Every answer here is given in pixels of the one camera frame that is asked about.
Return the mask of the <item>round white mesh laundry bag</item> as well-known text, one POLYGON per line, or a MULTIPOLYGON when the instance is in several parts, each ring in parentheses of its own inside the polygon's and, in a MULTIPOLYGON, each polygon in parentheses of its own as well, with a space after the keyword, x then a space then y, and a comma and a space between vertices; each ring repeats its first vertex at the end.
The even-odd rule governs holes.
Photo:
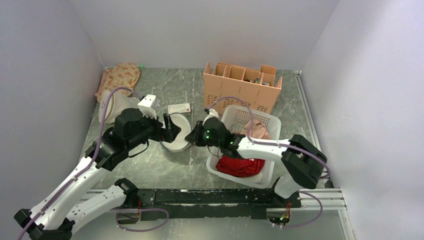
POLYGON ((173 142, 160 142, 159 144, 170 152, 179 153, 190 146, 190 143, 185 140, 185 137, 191 133, 192 125, 187 117, 180 113, 173 113, 170 115, 170 118, 176 126, 181 128, 181 130, 173 142))

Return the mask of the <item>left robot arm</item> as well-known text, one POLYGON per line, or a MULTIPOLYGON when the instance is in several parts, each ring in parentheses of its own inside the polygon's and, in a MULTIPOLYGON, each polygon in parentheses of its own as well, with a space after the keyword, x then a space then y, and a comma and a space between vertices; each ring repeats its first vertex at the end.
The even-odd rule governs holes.
POLYGON ((132 149, 150 141, 171 143, 180 132, 167 113, 159 120, 150 108, 123 110, 112 127, 100 128, 97 140, 69 176, 40 203, 20 209, 14 220, 32 240, 69 240, 82 226, 109 210, 134 207, 139 190, 126 178, 85 202, 80 200, 103 176, 128 159, 132 149))

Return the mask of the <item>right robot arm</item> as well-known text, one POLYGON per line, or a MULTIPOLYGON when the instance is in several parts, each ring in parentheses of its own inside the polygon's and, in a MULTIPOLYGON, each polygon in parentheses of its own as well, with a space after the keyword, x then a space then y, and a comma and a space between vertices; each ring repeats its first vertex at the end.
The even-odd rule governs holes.
POLYGON ((288 173, 275 182, 269 197, 275 207, 282 207, 300 189, 315 189, 323 171, 330 170, 327 157, 301 135, 295 134, 291 139, 257 139, 231 133, 216 117, 198 121, 185 140, 197 147, 216 147, 230 158, 283 163, 288 173))

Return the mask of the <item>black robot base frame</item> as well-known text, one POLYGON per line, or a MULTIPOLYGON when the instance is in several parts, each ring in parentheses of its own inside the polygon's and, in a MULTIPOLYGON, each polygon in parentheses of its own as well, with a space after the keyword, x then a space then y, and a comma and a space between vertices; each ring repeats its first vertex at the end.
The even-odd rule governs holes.
POLYGON ((125 200, 120 209, 141 209, 142 221, 164 218, 168 211, 171 219, 237 218, 267 219, 267 211, 301 207, 298 192, 282 198, 272 188, 228 189, 146 189, 125 200))

